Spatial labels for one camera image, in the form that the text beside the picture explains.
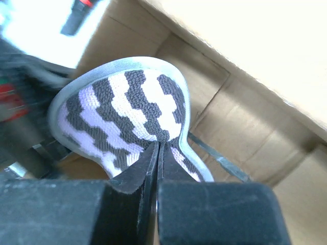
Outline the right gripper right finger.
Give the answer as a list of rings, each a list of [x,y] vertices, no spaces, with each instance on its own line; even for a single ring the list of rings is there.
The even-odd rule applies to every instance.
[[[290,244],[278,200],[257,182],[197,182],[168,144],[158,156],[161,244]]]

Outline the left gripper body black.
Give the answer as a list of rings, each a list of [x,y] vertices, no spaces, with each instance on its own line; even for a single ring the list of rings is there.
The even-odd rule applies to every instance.
[[[1,39],[1,178],[65,179],[70,154],[50,133],[52,99],[73,69],[23,53]]]

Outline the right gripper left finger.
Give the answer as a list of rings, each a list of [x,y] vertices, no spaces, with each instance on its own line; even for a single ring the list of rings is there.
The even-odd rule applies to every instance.
[[[109,181],[2,181],[1,244],[152,244],[158,154]]]

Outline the purple black striped sponge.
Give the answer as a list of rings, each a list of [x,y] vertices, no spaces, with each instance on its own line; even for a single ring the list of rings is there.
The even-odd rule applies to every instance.
[[[52,135],[116,177],[154,142],[167,144],[196,181],[213,175],[188,143],[190,93],[181,71],[153,57],[103,64],[62,88],[49,107]]]

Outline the brown cardboard express box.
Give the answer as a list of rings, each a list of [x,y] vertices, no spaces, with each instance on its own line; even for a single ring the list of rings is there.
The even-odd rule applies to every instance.
[[[326,1],[110,1],[74,77],[174,64],[190,131],[271,186],[293,244],[326,244]]]

